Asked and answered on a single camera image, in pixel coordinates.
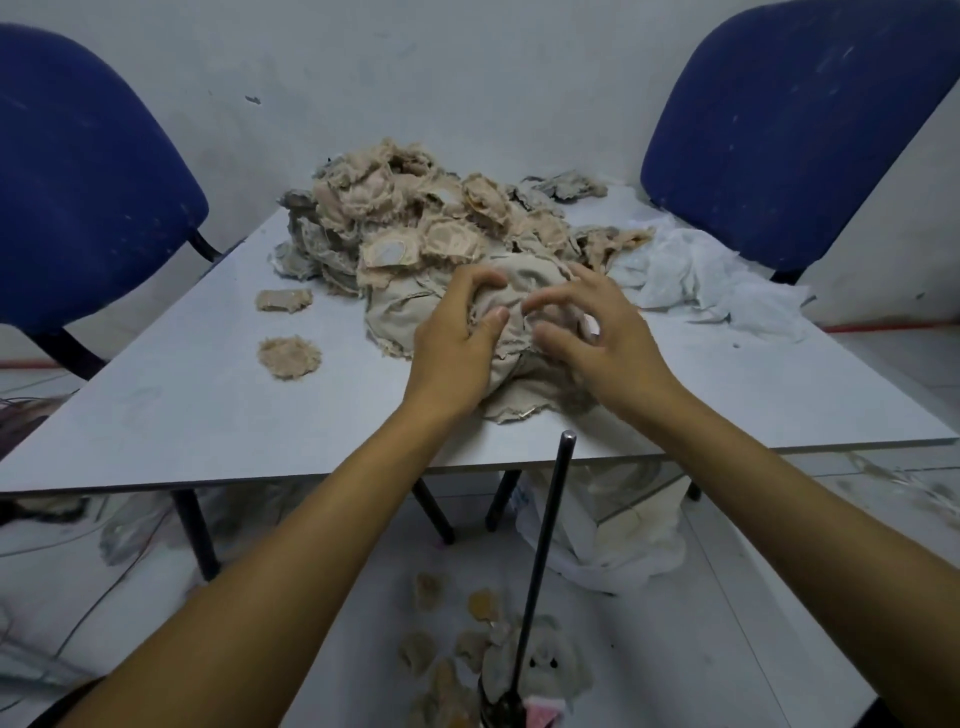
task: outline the pile of fabric scraps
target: pile of fabric scraps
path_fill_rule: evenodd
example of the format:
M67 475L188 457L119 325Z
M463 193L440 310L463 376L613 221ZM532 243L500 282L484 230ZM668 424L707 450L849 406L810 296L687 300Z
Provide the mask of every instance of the pile of fabric scraps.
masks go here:
M762 278L706 232L682 227L673 215L651 213L642 224L655 231L653 241L617 252L608 266L631 303L670 309L696 323L730 321L732 328L764 338L804 338L807 286Z
M565 365L532 342L536 320L588 337L584 314L550 306L525 317L520 303L545 286L571 280L571 261L606 269L611 256L652 239L648 230L573 229L555 201L605 195L577 172L503 186L473 173L460 179L419 145L391 139L330 160L310 190L290 190L291 239L271 254L283 276L322 277L333 293L366 299L370 337L390 356L410 358L414 331L433 311L456 266L482 262L507 276L506 288L482 290L471 326L506 306L510 320L496 347L483 414L498 423L544 407L569 413L594 400Z

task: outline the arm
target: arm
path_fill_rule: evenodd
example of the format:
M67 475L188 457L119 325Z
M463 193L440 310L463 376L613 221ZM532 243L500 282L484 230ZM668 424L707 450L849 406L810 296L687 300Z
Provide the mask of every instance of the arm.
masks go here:
M280 723L373 546L490 376L506 309L468 334L463 266L417 331L403 404L252 551L190 598L62 722L254 728Z
M687 392L616 285L579 280L525 303L573 303L592 345L549 324L537 343L703 487L777 570L891 710L915 726L960 716L960 571L823 488Z

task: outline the metal rod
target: metal rod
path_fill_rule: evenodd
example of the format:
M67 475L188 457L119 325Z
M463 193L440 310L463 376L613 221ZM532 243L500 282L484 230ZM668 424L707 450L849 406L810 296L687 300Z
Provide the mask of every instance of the metal rod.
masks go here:
M546 507L543 510L543 525L540 527L540 538L537 541L537 554L534 556L534 570L530 576L530 590L527 592L527 605L523 610L523 623L520 626L520 639L516 644L516 661L514 662L514 679L510 684L510 691L517 693L520 684L520 671L526 657L527 643L530 641L530 628L533 626L534 613L537 611L537 599L540 597L540 584L543 581L543 571L546 569L546 556L550 551L550 542L553 539L553 527L557 524L557 514L560 512L560 499L564 495L566 471L570 467L573 457L573 448L577 444L577 435L572 430L565 430L560 436L560 447L557 449L557 461L553 466L553 477L550 478L550 490L546 496Z

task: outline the table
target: table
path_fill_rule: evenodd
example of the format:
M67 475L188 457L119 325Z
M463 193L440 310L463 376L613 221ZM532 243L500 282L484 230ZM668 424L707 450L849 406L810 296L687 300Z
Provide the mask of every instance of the table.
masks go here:
M572 206L567 218L626 227L641 208L631 188L612 187L606 198ZM255 310L257 291L303 285L278 277L267 262L286 238L286 211L278 210L0 462L0 494L183 494L198 484L331 473L399 404L409 363L381 355L367 339L363 302L328 296L316 281L307 283L317 296L302 312ZM646 316L684 385L770 448L851 450L957 437L812 324L802 342L790 344ZM299 381L274 380L257 361L257 346L293 334L315 342L323 364ZM579 436L575 462L663 456L597 407L581 417L542 412L508 425L470 419L428 472L549 464L567 428ZM186 505L180 512L189 521ZM199 522L185 525L201 538L199 508L193 517Z

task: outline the white fabric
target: white fabric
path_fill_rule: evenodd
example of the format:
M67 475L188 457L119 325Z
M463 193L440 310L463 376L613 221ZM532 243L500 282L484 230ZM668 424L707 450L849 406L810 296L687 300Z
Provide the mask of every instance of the white fabric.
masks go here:
M654 228L653 241L613 256L608 275L641 308L678 309L696 323L723 322L762 337L804 338L802 285L773 283L703 231L683 228L672 215L651 210L631 227Z

